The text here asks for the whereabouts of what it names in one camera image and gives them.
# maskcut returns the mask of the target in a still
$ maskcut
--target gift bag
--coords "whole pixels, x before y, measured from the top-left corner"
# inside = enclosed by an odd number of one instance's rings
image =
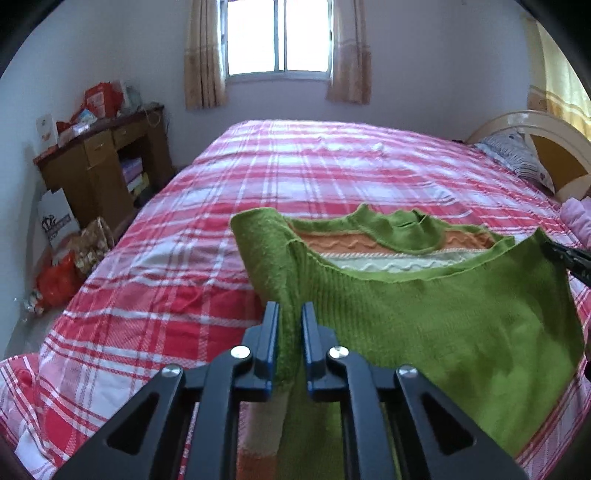
[[[68,236],[80,232],[80,225],[74,218],[63,189],[55,193],[49,191],[41,197],[37,212],[43,231],[54,251],[58,250]]]

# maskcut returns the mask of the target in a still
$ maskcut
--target pink plaid bed cover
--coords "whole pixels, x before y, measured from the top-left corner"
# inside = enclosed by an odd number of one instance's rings
[[[541,225],[577,245],[557,204],[474,148],[368,125],[235,125],[142,210],[40,353],[0,364],[0,434],[36,478],[50,478],[161,367],[209,362],[259,322],[232,215],[269,206],[328,218],[362,202],[518,239]],[[571,287],[587,322],[589,291]],[[583,367],[519,456],[531,479],[549,473],[589,411]]]

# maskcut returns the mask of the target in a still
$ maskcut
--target curtain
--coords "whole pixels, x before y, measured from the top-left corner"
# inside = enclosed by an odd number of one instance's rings
[[[591,101],[556,42],[545,28],[524,15],[530,52],[528,108],[551,113],[591,140]]]
[[[367,105],[371,99],[371,51],[363,0],[334,0],[333,57],[327,99]]]
[[[184,56],[187,109],[226,103],[219,0],[192,0]]]

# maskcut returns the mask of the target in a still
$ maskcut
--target wooden desk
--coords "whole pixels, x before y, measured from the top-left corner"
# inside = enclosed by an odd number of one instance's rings
[[[147,112],[99,121],[38,163],[47,188],[54,192],[64,189],[81,228],[101,216],[117,231],[133,218],[133,198],[120,157],[141,157],[156,191],[174,177],[163,110],[163,106],[156,106]]]

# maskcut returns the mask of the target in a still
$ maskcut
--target striped pillow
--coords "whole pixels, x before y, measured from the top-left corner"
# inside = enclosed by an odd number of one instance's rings
[[[486,137],[476,144],[488,156],[515,172],[523,179],[542,185],[556,193],[548,170],[540,163],[537,156],[530,150],[517,130],[509,130]]]

